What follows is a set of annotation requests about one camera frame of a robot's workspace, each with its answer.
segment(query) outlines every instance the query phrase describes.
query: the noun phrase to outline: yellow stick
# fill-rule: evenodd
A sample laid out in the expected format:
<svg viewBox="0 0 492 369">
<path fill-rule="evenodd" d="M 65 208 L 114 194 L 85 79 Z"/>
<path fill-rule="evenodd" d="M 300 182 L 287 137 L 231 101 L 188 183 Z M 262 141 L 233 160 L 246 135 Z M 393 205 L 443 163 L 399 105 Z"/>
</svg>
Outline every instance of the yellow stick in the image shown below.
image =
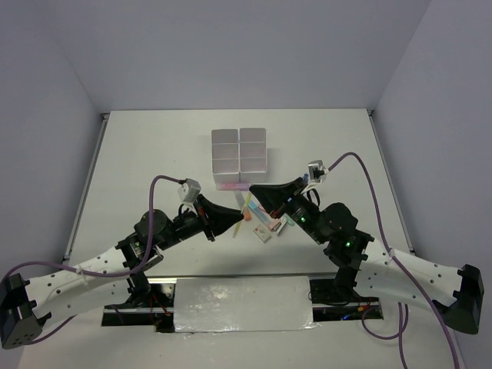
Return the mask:
<svg viewBox="0 0 492 369">
<path fill-rule="evenodd" d="M 248 192 L 248 196 L 246 196 L 246 201 L 244 202 L 243 208 L 241 209 L 241 214 L 244 214 L 246 209 L 248 209 L 249 201 L 251 200 L 251 192 Z M 236 238 L 239 232 L 239 228 L 241 228 L 242 221 L 239 221 L 236 224 L 236 228 L 234 228 L 234 233 L 232 234 L 233 238 Z"/>
</svg>

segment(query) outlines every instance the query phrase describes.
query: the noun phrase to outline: white box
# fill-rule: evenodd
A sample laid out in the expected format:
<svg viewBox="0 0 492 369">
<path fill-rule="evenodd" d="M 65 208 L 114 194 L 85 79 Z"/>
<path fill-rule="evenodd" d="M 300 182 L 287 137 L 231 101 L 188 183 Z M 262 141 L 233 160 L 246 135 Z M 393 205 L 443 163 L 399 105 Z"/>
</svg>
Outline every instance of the white box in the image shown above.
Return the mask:
<svg viewBox="0 0 492 369">
<path fill-rule="evenodd" d="M 267 176 L 265 128 L 212 131 L 212 174 L 215 183 L 262 183 Z"/>
<path fill-rule="evenodd" d="M 267 130 L 239 130 L 239 179 L 244 183 L 262 183 L 267 179 Z"/>
<path fill-rule="evenodd" d="M 212 174 L 215 183 L 239 182 L 237 129 L 214 129 L 212 131 Z"/>
</svg>

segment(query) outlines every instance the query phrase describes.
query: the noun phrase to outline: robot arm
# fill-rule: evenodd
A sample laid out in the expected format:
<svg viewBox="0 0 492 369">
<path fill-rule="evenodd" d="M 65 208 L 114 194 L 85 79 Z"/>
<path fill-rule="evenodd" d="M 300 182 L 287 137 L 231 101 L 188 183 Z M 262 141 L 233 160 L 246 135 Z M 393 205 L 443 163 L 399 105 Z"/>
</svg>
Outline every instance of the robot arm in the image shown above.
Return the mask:
<svg viewBox="0 0 492 369">
<path fill-rule="evenodd" d="M 430 295 L 447 326 L 476 334 L 484 286 L 480 271 L 470 265 L 461 269 L 433 264 L 391 249 L 356 229 L 358 220 L 345 205 L 336 203 L 320 211 L 306 199 L 327 171 L 321 161 L 309 164 L 309 184 L 298 178 L 287 184 L 253 185 L 251 193 L 273 218 L 289 215 L 338 267 L 334 286 L 340 296 L 388 298 L 429 308 L 423 295 L 396 265 L 398 259 Z M 5 349 L 21 347 L 36 339 L 48 326 L 93 308 L 127 302 L 138 306 L 150 293 L 145 271 L 162 260 L 161 251 L 204 232 L 209 241 L 224 233 L 243 216 L 240 211 L 212 204 L 198 194 L 198 183 L 187 180 L 179 191 L 181 201 L 194 211 L 169 219 L 155 210 L 151 252 L 139 271 L 129 274 L 144 259 L 148 243 L 148 213 L 135 232 L 104 254 L 73 271 L 59 271 L 24 281 L 13 274 L 0 283 L 0 338 Z M 88 275 L 107 274 L 109 278 Z"/>
<path fill-rule="evenodd" d="M 430 263 L 390 249 L 359 231 L 358 220 L 342 203 L 323 211 L 304 194 L 319 185 L 327 174 L 321 161 L 309 164 L 310 183 L 302 178 L 279 185 L 253 185 L 250 192 L 272 218 L 289 215 L 340 269 L 334 280 L 337 292 L 347 299 L 378 297 L 429 309 L 430 305 L 398 262 L 413 275 L 430 296 L 444 323 L 457 331 L 476 334 L 484 296 L 480 271 L 470 265 L 461 269 Z"/>
<path fill-rule="evenodd" d="M 192 189 L 187 185 L 182 188 L 186 193 Z M 181 200 L 194 211 L 180 210 L 171 220 L 163 211 L 154 210 L 151 253 L 145 266 L 134 274 L 116 278 L 87 275 L 91 271 L 111 276 L 129 272 L 141 263 L 148 242 L 148 213 L 135 225 L 134 233 L 105 253 L 77 265 L 76 273 L 62 270 L 27 281 L 20 274 L 5 278 L 0 284 L 2 347 L 29 344 L 47 327 L 97 307 L 125 302 L 138 305 L 150 293 L 144 272 L 162 260 L 161 251 L 201 232 L 214 241 L 243 218 L 239 210 L 213 204 L 197 192 L 183 194 Z"/>
</svg>

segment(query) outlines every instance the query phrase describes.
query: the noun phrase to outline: white table surface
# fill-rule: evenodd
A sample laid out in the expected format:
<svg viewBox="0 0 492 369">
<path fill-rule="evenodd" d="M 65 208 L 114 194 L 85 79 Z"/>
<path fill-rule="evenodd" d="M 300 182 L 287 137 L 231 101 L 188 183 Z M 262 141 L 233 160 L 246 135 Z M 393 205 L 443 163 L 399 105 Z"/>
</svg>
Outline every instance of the white table surface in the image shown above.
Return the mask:
<svg viewBox="0 0 492 369">
<path fill-rule="evenodd" d="M 217 191 L 211 174 L 211 130 L 265 127 L 268 182 L 285 183 L 302 176 L 308 162 L 331 164 L 356 151 L 374 181 L 391 245 L 408 245 L 390 185 L 365 110 L 113 111 L 75 239 L 71 264 L 87 260 L 133 232 L 148 206 L 148 188 L 157 174 L 193 178 L 216 204 L 238 208 L 232 191 Z M 155 207 L 173 218 L 180 204 L 178 186 L 162 181 Z M 344 202 L 359 219 L 359 229 L 378 236 L 374 206 L 364 174 L 353 158 L 339 165 L 319 187 L 323 208 Z M 288 227 L 278 238 L 261 243 L 244 222 L 215 242 L 203 234 L 174 246 L 149 276 L 211 274 L 295 274 L 336 272 L 323 247 L 300 228 Z"/>
<path fill-rule="evenodd" d="M 131 233 L 145 211 L 148 185 L 156 174 L 200 181 L 205 197 L 235 207 L 231 192 L 216 191 L 211 176 L 210 130 L 266 127 L 269 181 L 282 183 L 302 175 L 307 163 L 329 165 L 346 151 L 366 162 L 381 205 L 391 245 L 407 251 L 407 242 L 371 123 L 365 110 L 262 111 L 114 111 L 108 123 L 72 264 L 92 258 Z M 156 208 L 174 216 L 177 186 L 158 186 Z M 361 169 L 347 159 L 320 189 L 323 206 L 342 201 L 359 218 L 359 229 L 378 237 L 374 207 Z M 231 231 L 215 243 L 196 236 L 166 251 L 151 276 L 216 274 L 303 274 L 336 271 L 300 229 L 288 228 L 262 244 L 252 234 L 256 221 L 244 223 L 236 239 Z M 379 334 L 397 330 L 396 304 L 382 301 L 384 320 L 370 321 Z M 101 327 L 102 309 L 76 317 L 43 344 L 26 347 L 20 368 L 397 368 L 396 341 L 379 341 L 360 321 L 324 322 L 305 331 L 226 334 L 156 334 L 150 327 Z M 436 318 L 411 308 L 404 335 L 410 367 L 449 368 L 452 359 Z"/>
</svg>

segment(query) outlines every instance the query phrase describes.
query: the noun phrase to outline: gray wall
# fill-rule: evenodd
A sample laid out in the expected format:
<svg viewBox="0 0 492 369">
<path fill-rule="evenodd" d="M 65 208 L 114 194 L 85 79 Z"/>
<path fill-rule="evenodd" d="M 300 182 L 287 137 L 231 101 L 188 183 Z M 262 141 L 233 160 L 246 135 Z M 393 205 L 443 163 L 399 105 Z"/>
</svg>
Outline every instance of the gray wall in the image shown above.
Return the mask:
<svg viewBox="0 0 492 369">
<path fill-rule="evenodd" d="M 101 121 L 41 20 L 30 1 L 0 1 L 1 276 L 61 260 Z M 0 367 L 21 352 L 0 349 Z"/>
<path fill-rule="evenodd" d="M 490 0 L 433 0 L 375 115 L 418 254 L 482 270 L 480 333 L 458 335 L 472 369 L 492 362 L 491 19 Z"/>
<path fill-rule="evenodd" d="M 375 107 L 429 0 L 36 0 L 100 111 Z"/>
</svg>

